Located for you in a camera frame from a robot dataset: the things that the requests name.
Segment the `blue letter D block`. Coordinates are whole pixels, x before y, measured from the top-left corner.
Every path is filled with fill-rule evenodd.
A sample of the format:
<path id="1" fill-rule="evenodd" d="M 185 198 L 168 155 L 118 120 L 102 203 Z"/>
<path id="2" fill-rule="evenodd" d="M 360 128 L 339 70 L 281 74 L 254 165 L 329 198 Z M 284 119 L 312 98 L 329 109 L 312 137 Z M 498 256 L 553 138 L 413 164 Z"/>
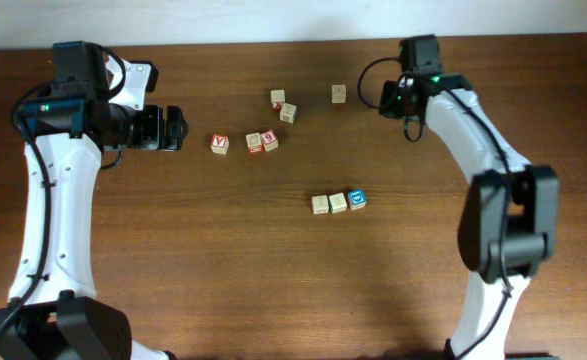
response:
<path id="1" fill-rule="evenodd" d="M 362 189 L 350 191 L 347 194 L 347 200 L 350 210 L 363 208 L 367 204 L 367 197 Z"/>

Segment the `red number 6 block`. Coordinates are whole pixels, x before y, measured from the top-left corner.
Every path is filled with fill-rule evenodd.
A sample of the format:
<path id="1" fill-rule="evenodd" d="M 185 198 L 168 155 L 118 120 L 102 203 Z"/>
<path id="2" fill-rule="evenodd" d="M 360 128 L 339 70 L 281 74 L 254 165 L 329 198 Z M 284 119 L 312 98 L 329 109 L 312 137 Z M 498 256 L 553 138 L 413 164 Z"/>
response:
<path id="1" fill-rule="evenodd" d="M 268 130 L 260 134 L 262 146 L 266 152 L 272 151 L 279 146 L 279 141 L 273 130 Z"/>

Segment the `green sided wooden block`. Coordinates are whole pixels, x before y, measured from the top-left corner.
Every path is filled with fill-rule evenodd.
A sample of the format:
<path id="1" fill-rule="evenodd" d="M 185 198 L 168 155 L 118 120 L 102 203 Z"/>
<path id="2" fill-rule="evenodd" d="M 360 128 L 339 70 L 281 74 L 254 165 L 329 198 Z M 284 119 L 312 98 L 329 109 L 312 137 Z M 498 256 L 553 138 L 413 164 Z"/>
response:
<path id="1" fill-rule="evenodd" d="M 332 213 L 339 213 L 348 208 L 348 202 L 345 195 L 340 192 L 328 196 L 330 211 Z"/>

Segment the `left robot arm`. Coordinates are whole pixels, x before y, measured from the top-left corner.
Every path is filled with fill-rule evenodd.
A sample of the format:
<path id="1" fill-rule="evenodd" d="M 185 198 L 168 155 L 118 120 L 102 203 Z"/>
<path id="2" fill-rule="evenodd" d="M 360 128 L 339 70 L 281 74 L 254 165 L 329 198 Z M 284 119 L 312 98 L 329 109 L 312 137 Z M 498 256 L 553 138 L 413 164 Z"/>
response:
<path id="1" fill-rule="evenodd" d="M 4 359 L 167 359 L 137 342 L 127 316 L 100 302 L 91 270 L 92 204 L 107 152 L 174 152 L 183 112 L 145 101 L 159 77 L 96 43 L 57 43 L 54 77 L 13 105 L 28 194 L 20 263 L 0 308 Z"/>

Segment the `number 1 wooden block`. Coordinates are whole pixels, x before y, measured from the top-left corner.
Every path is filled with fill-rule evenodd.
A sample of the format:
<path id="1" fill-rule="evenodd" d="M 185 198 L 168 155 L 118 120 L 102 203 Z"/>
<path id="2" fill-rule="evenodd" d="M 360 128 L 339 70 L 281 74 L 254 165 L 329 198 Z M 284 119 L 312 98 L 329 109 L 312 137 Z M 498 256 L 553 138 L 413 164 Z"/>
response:
<path id="1" fill-rule="evenodd" d="M 312 197 L 312 210 L 314 215 L 325 214 L 330 210 L 329 199 L 327 195 L 318 195 Z"/>

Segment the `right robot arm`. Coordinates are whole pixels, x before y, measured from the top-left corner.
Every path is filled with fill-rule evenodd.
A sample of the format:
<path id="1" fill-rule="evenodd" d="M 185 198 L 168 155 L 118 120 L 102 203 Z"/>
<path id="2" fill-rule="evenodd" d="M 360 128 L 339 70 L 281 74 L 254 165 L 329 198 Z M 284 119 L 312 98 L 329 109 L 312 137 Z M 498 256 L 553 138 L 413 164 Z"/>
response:
<path id="1" fill-rule="evenodd" d="M 559 178 L 506 141 L 463 75 L 445 72 L 436 36 L 401 40 L 396 60 L 401 74 L 385 83 L 380 115 L 434 132 L 469 184 L 457 231 L 468 287 L 442 356 L 503 359 L 518 302 L 554 253 Z"/>

